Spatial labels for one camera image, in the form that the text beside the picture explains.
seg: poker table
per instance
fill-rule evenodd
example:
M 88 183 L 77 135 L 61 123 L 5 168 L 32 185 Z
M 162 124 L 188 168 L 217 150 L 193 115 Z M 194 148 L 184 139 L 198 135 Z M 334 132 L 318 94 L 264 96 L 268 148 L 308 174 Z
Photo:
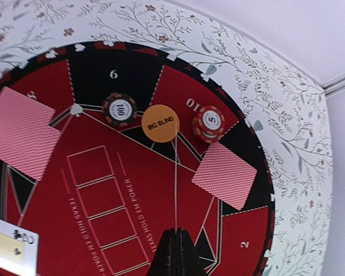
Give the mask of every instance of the poker table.
M 38 274 L 145 275 L 162 232 L 176 226 L 189 231 L 208 274 L 263 271 L 274 231 L 268 164 L 243 112 L 203 72 L 140 44 L 96 41 L 36 56 L 6 72 L 3 87 L 55 109 L 50 126 L 61 131 L 40 181 L 0 160 L 0 218 L 39 234 Z M 101 105 L 111 93 L 135 100 L 133 123 L 107 124 Z M 154 105 L 178 115 L 174 140 L 143 132 Z M 191 122 L 206 105 L 225 116 L 218 143 L 237 158 L 223 165 L 236 170 L 227 177 L 238 185 L 255 169 L 239 210 L 192 183 L 210 144 Z M 206 173 L 214 183 L 215 171 Z
M 0 137 L 0 256 L 24 260 L 25 276 L 145 276 L 162 232 L 182 227 L 208 275 L 321 275 L 324 90 L 221 18 L 169 2 L 0 1 L 0 103 L 15 95 L 0 129 L 26 125 L 15 147 Z M 109 124 L 113 93 L 135 101 L 133 122 Z M 48 135 L 30 106 L 53 110 Z M 168 142 L 143 125 L 157 106 L 179 121 Z M 225 118 L 217 143 L 197 137 L 204 106 Z

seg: red felt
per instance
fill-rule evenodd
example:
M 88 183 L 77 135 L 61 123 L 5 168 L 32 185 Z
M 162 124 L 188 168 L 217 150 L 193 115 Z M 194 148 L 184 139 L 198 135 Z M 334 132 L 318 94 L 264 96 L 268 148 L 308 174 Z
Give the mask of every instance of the red felt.
M 198 158 L 193 155 L 191 150 L 180 138 L 178 138 L 178 156 L 180 163 L 193 171 L 197 170 L 198 166 L 200 165 Z
M 23 95 L 27 95 L 31 91 L 34 92 L 37 101 L 56 110 L 54 117 L 73 104 L 66 61 L 38 69 L 11 85 L 10 88 Z
M 68 157 L 68 164 L 76 186 L 113 175 L 109 155 L 103 146 L 85 146 L 80 153 Z
M 101 247 L 120 242 L 135 235 L 134 225 L 129 220 L 125 209 L 95 218 L 91 220 L 90 224 L 92 232 Z
M 86 185 L 78 190 L 87 217 L 124 206 L 115 178 Z
M 125 272 L 148 261 L 138 239 L 128 240 L 102 252 L 114 273 Z
M 7 174 L 6 191 L 6 221 L 17 225 L 21 217 L 21 212 L 9 172 Z
M 218 224 L 219 224 L 219 219 L 220 219 L 220 214 L 219 214 L 219 206 L 220 206 L 220 201 L 214 197 L 211 208 L 208 211 L 207 218 L 204 224 L 207 237 L 209 239 L 209 242 L 212 246 L 213 254 L 214 257 L 217 258 L 217 241 L 219 239 L 218 237 Z
M 96 47 L 110 48 L 103 43 Z M 125 44 L 114 47 L 123 49 Z M 41 68 L 12 88 L 26 95 L 36 92 L 38 101 L 56 109 L 56 116 L 73 104 L 66 62 Z M 153 104 L 166 104 L 176 111 L 181 133 L 202 154 L 208 145 L 191 131 L 196 112 L 186 106 L 189 98 L 201 106 L 218 107 L 227 129 L 237 119 L 199 82 L 165 67 Z M 138 125 L 140 117 L 128 128 Z M 145 260 L 151 262 L 162 232 L 175 227 L 174 161 L 122 134 L 127 128 L 107 126 L 99 111 L 67 116 L 55 128 L 62 136 L 21 224 L 40 234 L 38 274 L 110 276 Z M 210 207 L 212 196 L 191 182 L 199 161 L 180 139 L 178 154 L 187 167 L 178 165 L 178 225 L 190 231 L 193 241 L 203 226 L 217 257 L 219 202 L 214 199 Z M 15 202 L 9 187 L 7 216 L 15 220 L 18 210 L 9 206 Z M 251 275 L 264 246 L 266 210 L 223 217 L 221 264 L 214 275 Z M 241 239 L 252 240 L 249 255 L 237 250 Z M 148 269 L 147 264 L 122 275 L 145 276 Z
M 223 217 L 221 254 L 231 257 L 221 258 L 215 275 L 253 275 L 265 245 L 268 212 L 265 207 Z M 249 242 L 248 248 L 241 247 L 242 242 Z
M 192 107 L 187 106 L 189 99 L 194 100 Z M 152 104 L 168 105 L 177 113 L 181 122 L 180 131 L 200 154 L 207 150 L 208 144 L 198 140 L 191 127 L 191 122 L 200 108 L 206 105 L 217 107 L 226 120 L 225 132 L 238 122 L 230 108 L 219 97 L 213 95 L 207 87 L 169 66 L 164 67 Z M 199 104 L 200 107 L 194 111 L 196 104 Z

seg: red poker chip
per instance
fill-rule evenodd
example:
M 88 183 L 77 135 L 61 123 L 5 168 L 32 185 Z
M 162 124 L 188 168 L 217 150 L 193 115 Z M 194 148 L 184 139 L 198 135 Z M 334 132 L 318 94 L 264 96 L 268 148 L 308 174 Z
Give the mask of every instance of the red poker chip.
M 102 112 L 109 125 L 125 127 L 137 117 L 137 106 L 128 95 L 113 93 L 103 101 Z
M 225 117 L 218 108 L 212 105 L 204 106 L 198 111 L 197 122 L 200 128 L 209 135 L 224 133 Z
M 193 119 L 193 121 L 191 122 L 191 125 L 193 127 L 194 135 L 200 140 L 202 140 L 203 142 L 212 144 L 212 143 L 220 141 L 220 139 L 222 138 L 222 135 L 210 135 L 202 131 L 202 129 L 198 125 L 197 118 Z

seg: heart symbol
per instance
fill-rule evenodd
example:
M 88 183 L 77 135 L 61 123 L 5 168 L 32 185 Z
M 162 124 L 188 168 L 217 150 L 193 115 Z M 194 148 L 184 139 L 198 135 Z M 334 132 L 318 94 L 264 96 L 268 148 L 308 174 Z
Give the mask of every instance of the heart symbol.
M 23 61 L 21 64 L 19 64 L 19 68 L 20 69 L 24 69 L 26 66 L 27 66 L 27 64 L 28 64 L 28 60 L 25 60 L 25 61 Z
M 45 55 L 45 57 L 48 59 L 54 59 L 57 55 L 58 55 L 58 53 L 55 52 L 54 49 L 52 49 Z
M 202 77 L 202 79 L 203 80 L 205 80 L 206 82 L 208 82 L 209 81 L 209 76 L 207 76 L 206 74 L 201 74 L 201 77 Z
M 254 131 L 262 131 L 263 125 L 260 121 L 256 120 L 253 126 Z
M 84 49 L 86 49 L 86 46 L 82 44 L 75 44 L 74 48 L 75 48 L 75 52 L 82 52 Z
M 256 48 L 253 48 L 252 50 L 249 50 L 251 53 L 258 53 Z
M 104 41 L 103 44 L 106 46 L 114 47 L 114 41 Z

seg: floral wallpaper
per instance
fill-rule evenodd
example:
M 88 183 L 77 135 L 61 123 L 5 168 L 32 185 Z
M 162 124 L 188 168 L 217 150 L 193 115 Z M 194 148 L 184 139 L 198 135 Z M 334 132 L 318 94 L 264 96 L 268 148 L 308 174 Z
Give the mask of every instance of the floral wallpaper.
M 332 150 L 318 84 L 241 34 L 164 1 L 0 0 L 0 77 L 53 47 L 89 40 L 173 53 L 222 85 L 254 127 L 274 182 L 275 233 L 263 275 L 320 275 Z

